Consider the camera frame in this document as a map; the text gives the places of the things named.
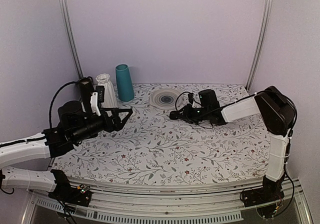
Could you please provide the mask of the black earbud charging case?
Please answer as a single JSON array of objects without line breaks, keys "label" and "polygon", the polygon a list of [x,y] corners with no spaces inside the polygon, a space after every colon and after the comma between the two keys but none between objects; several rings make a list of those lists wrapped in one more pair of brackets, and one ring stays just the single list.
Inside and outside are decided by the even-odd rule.
[{"label": "black earbud charging case", "polygon": [[179,117],[178,117],[179,113],[177,111],[171,111],[169,113],[169,118],[171,120],[177,120]]}]

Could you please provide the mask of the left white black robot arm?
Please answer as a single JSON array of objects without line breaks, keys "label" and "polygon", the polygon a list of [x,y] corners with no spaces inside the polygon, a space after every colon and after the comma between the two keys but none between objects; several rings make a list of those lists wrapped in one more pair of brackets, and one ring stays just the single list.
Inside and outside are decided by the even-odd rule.
[{"label": "left white black robot arm", "polygon": [[130,108],[98,108],[84,112],[79,101],[72,100],[58,109],[59,124],[33,136],[0,144],[0,186],[55,193],[63,200],[74,197],[74,189],[60,170],[31,171],[14,164],[35,159],[56,158],[67,154],[82,141],[100,132],[120,131],[133,114]]}]

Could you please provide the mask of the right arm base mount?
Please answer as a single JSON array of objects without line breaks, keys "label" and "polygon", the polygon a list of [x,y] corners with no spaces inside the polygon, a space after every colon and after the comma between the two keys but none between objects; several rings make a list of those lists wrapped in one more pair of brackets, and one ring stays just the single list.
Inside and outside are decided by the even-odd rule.
[{"label": "right arm base mount", "polygon": [[239,195],[245,207],[256,206],[256,211],[263,219],[274,218],[280,209],[285,195],[282,190],[272,194],[266,193],[264,188],[246,188]]}]

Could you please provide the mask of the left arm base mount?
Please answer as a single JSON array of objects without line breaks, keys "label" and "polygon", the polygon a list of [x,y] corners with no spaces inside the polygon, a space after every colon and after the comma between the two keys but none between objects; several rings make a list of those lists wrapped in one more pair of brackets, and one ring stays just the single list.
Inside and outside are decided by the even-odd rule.
[{"label": "left arm base mount", "polygon": [[62,203],[88,207],[92,199],[90,187],[81,184],[71,187],[70,184],[57,184],[54,191],[48,193],[48,197]]}]

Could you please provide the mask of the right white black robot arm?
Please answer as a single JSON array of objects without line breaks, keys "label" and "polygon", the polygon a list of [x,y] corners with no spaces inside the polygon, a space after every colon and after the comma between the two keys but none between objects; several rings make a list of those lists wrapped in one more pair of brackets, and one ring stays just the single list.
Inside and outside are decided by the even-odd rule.
[{"label": "right white black robot arm", "polygon": [[253,115],[262,117],[269,133],[270,151],[267,171],[262,181],[263,187],[259,190],[258,197],[262,202],[269,202],[278,194],[278,188],[287,175],[291,139],[298,118],[298,111],[292,100],[275,86],[224,106],[220,105],[212,89],[202,90],[198,96],[199,107],[193,107],[193,94],[188,93],[188,104],[171,111],[169,118],[196,125],[209,121],[212,125],[222,126]]}]

